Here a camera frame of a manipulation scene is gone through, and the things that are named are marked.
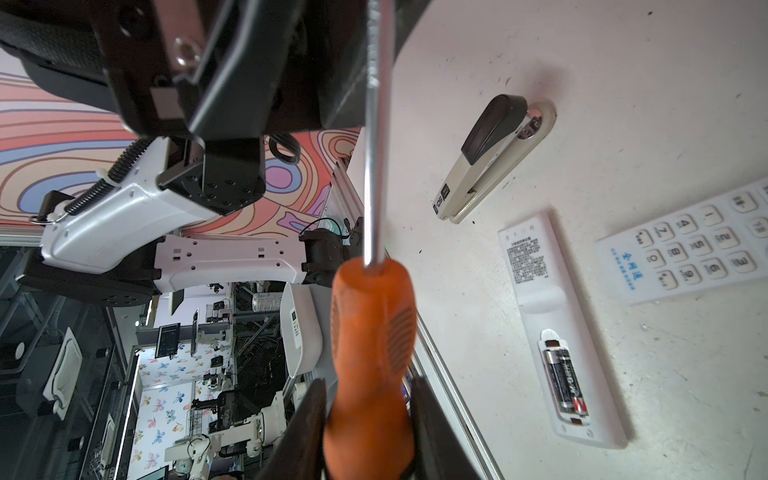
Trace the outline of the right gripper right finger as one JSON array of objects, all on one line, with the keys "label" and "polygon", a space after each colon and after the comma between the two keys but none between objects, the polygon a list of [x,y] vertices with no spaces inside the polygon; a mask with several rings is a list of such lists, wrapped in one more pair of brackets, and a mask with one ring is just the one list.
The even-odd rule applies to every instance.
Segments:
[{"label": "right gripper right finger", "polygon": [[479,479],[423,377],[412,381],[410,415],[415,442],[415,479]]}]

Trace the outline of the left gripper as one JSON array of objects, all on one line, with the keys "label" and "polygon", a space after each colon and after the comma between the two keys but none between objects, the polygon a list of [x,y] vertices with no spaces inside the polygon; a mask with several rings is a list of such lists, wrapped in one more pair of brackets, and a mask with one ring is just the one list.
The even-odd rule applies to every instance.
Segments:
[{"label": "left gripper", "polygon": [[136,134],[203,141],[364,123],[362,1],[5,1],[1,47]]}]

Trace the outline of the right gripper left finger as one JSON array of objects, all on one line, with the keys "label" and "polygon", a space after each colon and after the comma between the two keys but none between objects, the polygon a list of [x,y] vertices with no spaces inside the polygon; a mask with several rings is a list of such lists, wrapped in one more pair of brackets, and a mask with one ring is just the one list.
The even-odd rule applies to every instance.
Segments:
[{"label": "right gripper left finger", "polygon": [[293,415],[287,430],[257,479],[323,478],[323,433],[327,417],[326,386],[314,380]]}]

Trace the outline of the orange handled screwdriver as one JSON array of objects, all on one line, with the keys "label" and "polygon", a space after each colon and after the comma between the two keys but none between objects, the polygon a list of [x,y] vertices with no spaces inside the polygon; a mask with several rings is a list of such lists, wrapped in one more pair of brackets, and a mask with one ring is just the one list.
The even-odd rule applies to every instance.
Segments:
[{"label": "orange handled screwdriver", "polygon": [[399,479],[414,457],[402,382],[414,350],[415,295],[382,237],[395,44],[394,2],[369,2],[363,253],[339,268],[332,286],[338,384],[323,438],[331,479]]}]

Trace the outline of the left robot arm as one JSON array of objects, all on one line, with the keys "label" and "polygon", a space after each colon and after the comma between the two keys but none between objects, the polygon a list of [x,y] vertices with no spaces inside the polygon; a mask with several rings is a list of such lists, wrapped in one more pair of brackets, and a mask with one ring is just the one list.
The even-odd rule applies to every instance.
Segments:
[{"label": "left robot arm", "polygon": [[1,47],[45,91],[116,113],[134,141],[84,193],[49,191],[20,284],[123,307],[203,284],[329,286],[361,245],[179,235],[267,190],[299,133],[360,127],[366,1],[5,1]]}]

